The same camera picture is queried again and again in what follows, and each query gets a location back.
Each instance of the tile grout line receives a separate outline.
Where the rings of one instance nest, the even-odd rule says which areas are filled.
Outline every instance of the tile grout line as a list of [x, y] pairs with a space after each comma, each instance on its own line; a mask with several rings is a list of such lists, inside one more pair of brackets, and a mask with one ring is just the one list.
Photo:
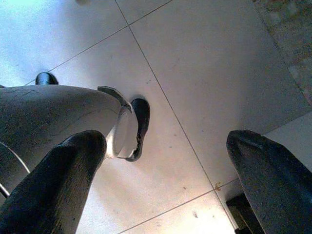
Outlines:
[[126, 230], [120, 232], [120, 233], [117, 233], [117, 234], [124, 233], [124, 232], [126, 232], [126, 231], [128, 231], [128, 230], [130, 230], [130, 229], [132, 229], [132, 228], [135, 228], [135, 227], [137, 227], [137, 226], [139, 226], [139, 225], [141, 225], [141, 224], [143, 224], [143, 223], [146, 223], [146, 222], [148, 222], [148, 221], [150, 221], [150, 220], [152, 220], [152, 219], [154, 219], [154, 218], [157, 218], [157, 217], [159, 217], [159, 216], [161, 216], [161, 215], [164, 215], [165, 213], [168, 213], [168, 212], [170, 212], [170, 211], [172, 211], [172, 210], [174, 210], [174, 209], [176, 209], [176, 208], [178, 208], [178, 207], [181, 207], [181, 206], [183, 206], [183, 205], [185, 205], [185, 204], [187, 204], [187, 203], [189, 203], [189, 202], [191, 202], [191, 201], [194, 201], [194, 200], [196, 200], [197, 198], [200, 198], [200, 197], [202, 197], [202, 196], [204, 196], [204, 195], [207, 195], [208, 193], [213, 192], [213, 191], [214, 191], [214, 190], [210, 190], [210, 191], [208, 191], [208, 192], [205, 192], [205, 193], [203, 193], [203, 194], [201, 194], [201, 195], [199, 195], [199, 196], [197, 196], [197, 197], [192, 198], [191, 200], [188, 200], [188, 201], [186, 201], [186, 202], [184, 202], [184, 203], [182, 203], [182, 204], [180, 204], [180, 205], [177, 205], [177, 206], [175, 206], [175, 207], [173, 207], [173, 208], [171, 208], [171, 209], [169, 209], [169, 210], [167, 210], [167, 211], [164, 211], [164, 212], [162, 212], [162, 213], [160, 213], [160, 214], [158, 214], [158, 215], [155, 215], [154, 217], [151, 217], [151, 218], [149, 218], [149, 219], [147, 219], [147, 220], [145, 220], [145, 221], [143, 221], [143, 222], [140, 222], [140, 223], [138, 223], [138, 224], [136, 224], [136, 225], [134, 225], [134, 226], [132, 226], [132, 227], [130, 227], [130, 228], [128, 228], [128, 229], [126, 229]]
[[173, 1], [173, 0], [169, 0], [168, 2], [166, 2], [166, 3], [162, 4], [162, 5], [160, 5], [159, 7], [157, 7], [156, 9], [154, 9], [153, 11], [150, 11], [150, 12], [147, 13], [146, 15], [144, 15], [144, 16], [142, 16], [142, 17], [136, 19], [135, 21], [133, 21], [132, 23], [130, 23], [128, 26], [130, 26], [130, 25], [134, 24], [135, 22], [137, 22], [137, 21], [143, 19], [144, 17], [148, 16], [149, 14], [153, 13], [154, 11], [158, 10], [159, 8], [161, 8], [161, 7], [165, 6], [165, 5], [167, 5], [168, 3], [172, 2], [172, 1]]
[[[173, 1], [173, 0], [170, 0], [169, 2], [167, 2], [167, 3], [163, 4], [163, 5], [161, 5], [160, 7], [158, 7], [157, 9], [159, 9], [159, 8], [161, 8], [161, 7], [163, 7], [163, 6], [165, 6], [166, 4], [168, 4], [168, 3], [172, 2], [172, 1]], [[133, 33], [133, 31], [132, 31], [132, 29], [131, 29], [131, 27], [130, 27], [130, 25], [132, 25], [133, 23], [135, 23], [135, 22], [137, 22], [138, 20], [142, 19], [143, 17], [149, 15], [150, 13], [154, 12], [154, 11], [157, 10], [157, 9], [151, 11], [150, 13], [146, 14], [146, 15], [143, 16], [142, 18], [139, 18], [139, 19], [137, 19], [136, 21], [134, 21], [134, 22], [132, 22], [131, 24], [129, 24], [128, 21], [127, 21], [127, 19], [126, 19], [126, 17], [125, 17], [125, 15], [124, 15], [124, 13], [122, 12], [122, 10], [121, 10], [121, 8], [120, 8], [120, 6], [119, 6], [119, 4], [117, 3], [117, 0], [115, 0], [115, 3], [117, 4], [117, 6], [118, 6], [118, 8], [119, 8], [119, 10], [120, 10], [120, 12], [121, 12], [121, 14], [123, 15], [125, 21], [127, 22], [131, 34], [133, 35], [133, 37], [134, 37], [134, 39], [135, 39], [135, 41], [136, 41], [136, 43], [137, 43], [137, 45], [138, 45], [138, 47], [139, 47], [141, 53], [143, 54], [143, 56], [144, 56], [144, 58], [145, 58], [145, 61], [147, 62], [147, 64], [148, 64], [150, 70], [152, 71], [154, 78], [156, 79], [156, 81], [157, 81], [157, 83], [158, 83], [160, 89], [162, 90], [162, 93], [164, 94], [164, 96], [165, 96], [165, 98], [166, 98], [166, 100], [167, 100], [167, 102], [168, 102], [168, 104], [169, 104], [169, 106], [170, 106], [172, 112], [174, 113], [175, 118], [177, 119], [177, 121], [178, 121], [178, 123], [179, 123], [179, 125], [180, 125], [180, 127], [181, 127], [181, 129], [182, 129], [182, 131], [183, 131], [183, 133], [184, 133], [184, 135], [185, 135], [185, 137], [186, 137], [186, 139], [187, 139], [189, 145], [191, 146], [191, 148], [192, 148], [192, 150], [193, 150], [193, 152], [194, 152], [194, 154], [195, 154], [195, 156], [196, 156], [196, 158], [197, 158], [197, 160], [198, 160], [198, 162], [199, 162], [199, 164], [200, 164], [202, 170], [204, 171], [204, 173], [205, 173], [205, 175], [206, 175], [206, 178], [208, 179], [208, 181], [209, 181], [209, 183], [210, 183], [210, 185], [211, 185], [211, 187], [212, 187], [212, 189], [213, 189], [212, 191], [214, 191], [214, 193], [215, 193], [215, 195], [216, 195], [218, 201], [220, 202], [220, 205], [221, 205], [222, 208], [223, 208], [224, 213], [226, 214], [226, 216], [227, 216], [229, 222], [231, 223], [232, 227], [235, 229], [235, 226], [234, 226], [234, 224], [232, 223], [232, 221], [231, 221], [231, 219], [230, 219], [228, 213], [226, 212], [226, 210], [225, 210], [225, 208], [224, 208], [224, 206], [223, 206], [223, 203], [221, 202], [221, 200], [220, 200], [218, 194], [217, 194], [216, 191], [215, 191], [216, 188], [214, 188], [213, 184], [211, 183], [211, 181], [210, 181], [210, 179], [209, 179], [209, 177], [208, 177], [208, 175], [207, 175], [207, 173], [206, 173], [206, 171], [205, 171], [205, 169], [204, 169], [202, 163], [200, 162], [200, 160], [199, 160], [199, 158], [198, 158], [198, 155], [197, 155], [197, 153], [196, 153], [196, 151], [195, 151], [193, 145], [191, 144], [191, 141], [189, 140], [188, 136], [186, 135], [186, 132], [184, 131], [184, 128], [182, 127], [182, 124], [181, 124], [180, 120], [178, 119], [178, 117], [177, 117], [175, 111], [173, 110], [173, 107], [172, 107], [171, 103], [169, 102], [169, 100], [168, 100], [168, 98], [167, 98], [167, 96], [166, 96], [166, 94], [165, 94], [163, 88], [162, 88], [161, 85], [160, 85], [159, 80], [157, 79], [157, 77], [156, 77], [156, 75], [155, 75], [155, 73], [154, 73], [154, 71], [153, 71], [153, 69], [152, 69], [152, 67], [151, 67], [151, 65], [150, 65], [150, 63], [149, 63], [149, 61], [147, 60], [147, 58], [146, 58], [146, 56], [145, 56], [145, 54], [144, 54], [144, 52], [143, 52], [141, 46], [139, 45], [139, 43], [138, 43], [138, 41], [137, 41], [137, 38], [135, 37], [135, 35], [134, 35], [134, 33]]]
[[[99, 44], [99, 43], [101, 43], [102, 41], [104, 41], [104, 40], [106, 40], [106, 39], [110, 38], [111, 36], [115, 35], [116, 33], [120, 32], [121, 30], [123, 30], [123, 29], [125, 29], [125, 28], [127, 28], [127, 27], [129, 27], [128, 23], [127, 23], [127, 25], [126, 25], [126, 26], [124, 26], [124, 27], [122, 27], [122, 28], [118, 29], [117, 31], [113, 32], [112, 34], [108, 35], [107, 37], [105, 37], [105, 38], [103, 38], [103, 39], [99, 40], [99, 41], [98, 41], [98, 42], [96, 42], [95, 44], [93, 44], [93, 45], [89, 46], [88, 48], [86, 48], [86, 49], [84, 49], [84, 50], [82, 50], [82, 51], [80, 51], [78, 54], [76, 54], [76, 55], [72, 56], [71, 58], [69, 58], [69, 59], [65, 60], [64, 62], [60, 63], [59, 65], [55, 66], [54, 68], [50, 69], [50, 70], [49, 70], [49, 71], [47, 71], [47, 72], [51, 72], [51, 71], [53, 71], [54, 69], [56, 69], [56, 68], [58, 68], [58, 67], [62, 66], [63, 64], [67, 63], [68, 61], [70, 61], [70, 60], [72, 60], [73, 58], [75, 58], [75, 57], [77, 57], [77, 56], [81, 55], [83, 52], [85, 52], [85, 51], [87, 51], [87, 50], [91, 49], [92, 47], [96, 46], [97, 44]], [[30, 82], [28, 82], [28, 83], [27, 83], [27, 84], [25, 84], [25, 85], [30, 84], [30, 83], [31, 83], [31, 82], [33, 82], [34, 80], [36, 80], [36, 79], [31, 80]]]
[[159, 216], [161, 216], [161, 215], [164, 215], [165, 213], [168, 213], [168, 212], [170, 212], [170, 211], [172, 211], [172, 210], [174, 210], [174, 209], [176, 209], [176, 208], [179, 208], [179, 207], [181, 207], [181, 206], [183, 206], [183, 205], [185, 205], [185, 204], [187, 204], [187, 203], [189, 203], [189, 202], [192, 202], [192, 201], [194, 201], [194, 200], [196, 200], [196, 199], [198, 199], [198, 198], [200, 198], [200, 197], [202, 197], [202, 196], [204, 196], [204, 195], [207, 195], [207, 194], [209, 194], [209, 193], [215, 192], [215, 191], [218, 190], [219, 188], [222, 188], [223, 186], [226, 186], [226, 185], [232, 183], [232, 182], [235, 181], [235, 180], [237, 180], [237, 178], [231, 180], [230, 182], [227, 182], [227, 183], [221, 185], [221, 186], [218, 187], [218, 188], [212, 189], [212, 190], [210, 190], [210, 191], [208, 191], [208, 192], [205, 192], [205, 193], [203, 193], [203, 194], [201, 194], [201, 195], [199, 195], [199, 196], [196, 196], [196, 197], [194, 197], [194, 198], [192, 198], [192, 199], [190, 199], [190, 200], [188, 200], [188, 201], [186, 201], [186, 202], [183, 202], [182, 204], [177, 205], [177, 206], [175, 206], [175, 207], [173, 207], [173, 208], [171, 208], [171, 209], [169, 209], [169, 210], [167, 210], [167, 211], [164, 211], [164, 212], [162, 212], [162, 213], [160, 213], [160, 214], [158, 214], [158, 215], [155, 215], [154, 217], [151, 217], [151, 218], [149, 218], [149, 219], [147, 219], [147, 220], [145, 220], [145, 221], [143, 221], [143, 222], [140, 222], [140, 223], [138, 223], [138, 224], [136, 224], [136, 225], [134, 225], [134, 226], [132, 226], [132, 227], [130, 227], [130, 228], [128, 228], [128, 229], [126, 229], [126, 230], [120, 232], [120, 233], [117, 233], [117, 234], [124, 233], [124, 232], [126, 232], [126, 231], [128, 231], [128, 230], [130, 230], [130, 229], [132, 229], [132, 228], [135, 228], [135, 227], [137, 227], [137, 226], [139, 226], [139, 225], [141, 225], [141, 224], [143, 224], [143, 223], [146, 223], [146, 222], [148, 222], [148, 221], [150, 221], [150, 220], [152, 220], [152, 219], [154, 219], [154, 218], [157, 218], [157, 217], [159, 217]]

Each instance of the dark object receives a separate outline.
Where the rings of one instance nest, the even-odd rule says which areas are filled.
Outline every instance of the dark object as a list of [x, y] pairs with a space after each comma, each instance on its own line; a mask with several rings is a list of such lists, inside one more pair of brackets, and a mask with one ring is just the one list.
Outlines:
[[[30, 172], [54, 146], [73, 134], [93, 129], [107, 136], [120, 112], [117, 99], [79, 87], [26, 85], [0, 89], [0, 96], [0, 144], [15, 152]], [[131, 136], [134, 142], [136, 136], [137, 129]], [[25, 178], [12, 176], [16, 170], [7, 172], [11, 175], [5, 182], [10, 184], [9, 193]]]
[[232, 211], [233, 209], [237, 210], [239, 217], [235, 217], [235, 215], [233, 215], [234, 219], [237, 221], [237, 219], [240, 218], [243, 221], [243, 225], [239, 225], [243, 227], [239, 227], [239, 229], [237, 229], [235, 233], [264, 234], [244, 194], [234, 197], [233, 199], [227, 201], [226, 204], [230, 211]]
[[42, 72], [37, 75], [36, 84], [59, 84], [59, 82], [51, 73]]
[[133, 110], [136, 114], [138, 122], [138, 131], [137, 131], [137, 149], [133, 152], [132, 156], [126, 158], [129, 162], [137, 161], [142, 154], [142, 147], [145, 134], [148, 130], [148, 125], [150, 122], [150, 106], [146, 100], [137, 98], [131, 102]]
[[227, 149], [266, 234], [312, 233], [312, 173], [290, 151], [247, 130], [230, 132]]
[[105, 151], [94, 130], [54, 147], [1, 206], [0, 233], [74, 234]]

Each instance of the tiled floor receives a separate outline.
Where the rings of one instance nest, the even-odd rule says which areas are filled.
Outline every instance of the tiled floor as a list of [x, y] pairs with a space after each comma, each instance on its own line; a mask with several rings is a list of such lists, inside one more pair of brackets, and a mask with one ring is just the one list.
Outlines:
[[106, 160], [77, 233], [234, 233], [242, 190], [227, 133], [267, 133], [309, 111], [251, 0], [0, 3], [0, 84], [112, 86], [144, 96], [142, 158]]

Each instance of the white floor tile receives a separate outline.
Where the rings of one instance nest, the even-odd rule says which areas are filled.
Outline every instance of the white floor tile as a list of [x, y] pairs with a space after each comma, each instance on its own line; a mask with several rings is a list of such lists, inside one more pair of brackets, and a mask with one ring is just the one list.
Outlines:
[[143, 223], [125, 234], [233, 234], [214, 192]]
[[301, 116], [265, 136], [284, 145], [312, 172], [312, 112]]
[[127, 98], [142, 95], [151, 106], [141, 159], [104, 161], [78, 234], [121, 232], [212, 189], [129, 28], [52, 73], [60, 84], [111, 86]]
[[237, 177], [228, 132], [311, 111], [252, 1], [175, 0], [131, 25], [212, 183]]
[[128, 23], [134, 22], [167, 2], [169, 0], [117, 0]]
[[126, 25], [114, 0], [12, 0], [0, 9], [4, 86], [25, 85]]
[[227, 207], [226, 202], [238, 195], [241, 195], [242, 193], [244, 192], [242, 186], [240, 185], [239, 179], [236, 179], [216, 190], [216, 194], [218, 195], [225, 211], [227, 212], [235, 228], [238, 228], [238, 225], [236, 224], [229, 208]]

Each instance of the floor stain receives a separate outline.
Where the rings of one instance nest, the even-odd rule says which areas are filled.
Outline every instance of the floor stain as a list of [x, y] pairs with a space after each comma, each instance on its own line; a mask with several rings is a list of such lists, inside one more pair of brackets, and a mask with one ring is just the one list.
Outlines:
[[221, 191], [221, 189], [219, 188], [219, 185], [221, 184], [221, 182], [218, 182], [217, 184], [215, 184], [214, 189], [216, 191]]
[[179, 62], [180, 62], [180, 58], [177, 59], [177, 61], [175, 62], [172, 68], [175, 68], [179, 64]]
[[193, 216], [194, 216], [195, 218], [198, 218], [196, 211], [193, 211]]

